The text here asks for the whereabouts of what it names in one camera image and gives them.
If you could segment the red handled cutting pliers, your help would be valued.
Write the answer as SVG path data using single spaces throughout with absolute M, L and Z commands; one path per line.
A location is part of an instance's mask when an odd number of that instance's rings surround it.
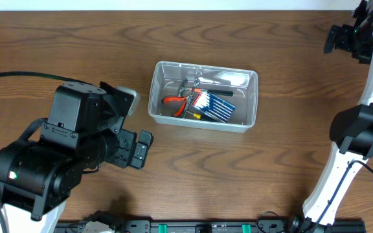
M 186 105 L 186 102 L 187 102 L 187 99 L 188 99 L 189 96 L 182 96 L 182 97 L 178 97 L 178 96 L 167 96 L 165 98 L 163 98 L 161 100 L 161 103 L 162 104 L 169 104 L 169 103 L 172 103 L 172 102 L 181 102 L 181 107 L 172 115 L 173 117 L 181 117 L 182 115 L 182 112 L 185 108 L 185 105 Z

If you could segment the black yellow screwdriver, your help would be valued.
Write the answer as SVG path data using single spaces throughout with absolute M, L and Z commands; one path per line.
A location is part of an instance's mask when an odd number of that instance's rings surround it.
M 207 116 L 207 115 L 200 115 L 200 114 L 197 114 L 197 113 L 193 113 L 191 111 L 188 111 L 188 114 L 192 115 L 194 118 L 196 118 L 197 120 L 204 120 L 204 121 L 208 121 L 208 122 L 217 122 L 217 120 Z

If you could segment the precision screwdriver set case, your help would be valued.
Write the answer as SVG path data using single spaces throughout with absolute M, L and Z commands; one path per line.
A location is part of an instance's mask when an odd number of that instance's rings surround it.
M 206 92 L 199 93 L 195 97 L 192 102 L 192 107 L 203 115 L 222 123 L 227 123 L 236 110 L 236 107 L 231 103 L 214 94 L 208 94 Z

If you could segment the silver combination wrench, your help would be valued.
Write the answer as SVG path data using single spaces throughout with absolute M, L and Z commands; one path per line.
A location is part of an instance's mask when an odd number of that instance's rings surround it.
M 194 84 L 193 84 L 193 86 L 190 89 L 190 96 L 187 99 L 187 102 L 186 102 L 185 108 L 184 108 L 184 110 L 182 112 L 181 118 L 185 118 L 185 115 L 186 115 L 186 113 L 188 111 L 188 108 L 189 108 L 189 106 L 190 106 L 190 104 L 192 102 L 192 99 L 194 97 L 194 92 L 195 92 L 196 88 L 199 86 L 199 83 L 200 83 L 199 78 L 195 78 Z

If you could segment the claw hammer orange label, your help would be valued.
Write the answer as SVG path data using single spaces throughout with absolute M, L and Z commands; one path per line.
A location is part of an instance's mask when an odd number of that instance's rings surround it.
M 181 85 L 178 87 L 177 89 L 178 97 L 182 97 L 185 91 L 191 91 L 191 88 L 185 86 L 187 82 L 188 82 L 187 79 L 183 80 Z M 223 90 L 218 90 L 218 89 L 201 89 L 201 88 L 195 88 L 194 92 L 195 93 L 218 94 L 222 96 L 233 96 L 234 94 L 232 91 L 223 91 Z

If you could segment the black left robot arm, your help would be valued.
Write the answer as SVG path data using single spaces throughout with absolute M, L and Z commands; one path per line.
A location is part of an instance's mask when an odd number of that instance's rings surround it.
M 0 232 L 53 232 L 73 188 L 102 163 L 144 167 L 153 135 L 123 128 L 139 94 L 65 82 L 46 118 L 0 150 Z

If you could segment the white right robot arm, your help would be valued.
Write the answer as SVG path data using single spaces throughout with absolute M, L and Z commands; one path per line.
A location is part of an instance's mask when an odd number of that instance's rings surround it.
M 335 222 L 337 209 L 358 171 L 373 157 L 373 1 L 361 1 L 352 12 L 354 25 L 331 27 L 324 53 L 341 49 L 370 66 L 367 82 L 356 106 L 339 112 L 330 127 L 332 150 L 324 171 L 288 232 L 355 232 L 358 227 Z

